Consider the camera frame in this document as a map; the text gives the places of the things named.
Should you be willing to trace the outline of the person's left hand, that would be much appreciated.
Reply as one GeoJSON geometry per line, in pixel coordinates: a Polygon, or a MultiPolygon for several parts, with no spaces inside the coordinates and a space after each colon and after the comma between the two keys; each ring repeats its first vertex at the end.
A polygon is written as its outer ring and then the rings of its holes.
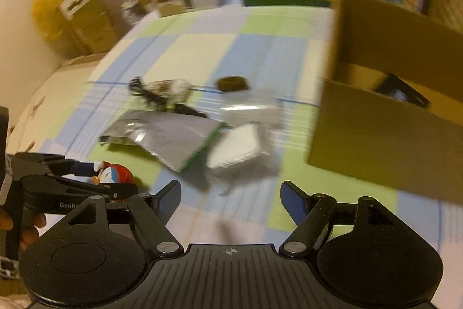
{"type": "MultiPolygon", "coordinates": [[[[24,227],[20,236],[20,247],[26,250],[30,245],[35,243],[39,238],[39,228],[45,227],[46,217],[44,213],[34,215],[33,224],[29,227],[24,227]]],[[[0,207],[0,228],[2,231],[11,231],[13,228],[12,218],[5,209],[0,207]]]]}

